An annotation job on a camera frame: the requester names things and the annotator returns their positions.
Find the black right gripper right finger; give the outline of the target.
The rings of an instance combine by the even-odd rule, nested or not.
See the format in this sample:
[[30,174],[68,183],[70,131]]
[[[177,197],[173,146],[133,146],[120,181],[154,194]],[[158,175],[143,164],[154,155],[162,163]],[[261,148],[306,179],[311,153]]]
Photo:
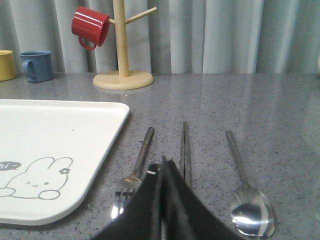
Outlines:
[[176,164],[162,156],[162,204],[168,240],[241,240],[207,210],[181,177]]

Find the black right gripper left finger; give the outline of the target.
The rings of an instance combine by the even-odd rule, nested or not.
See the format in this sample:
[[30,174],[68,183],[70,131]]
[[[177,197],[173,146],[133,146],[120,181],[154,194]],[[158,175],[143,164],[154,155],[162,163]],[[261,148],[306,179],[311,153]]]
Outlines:
[[124,211],[107,225],[95,240],[160,240],[162,174],[151,164]]

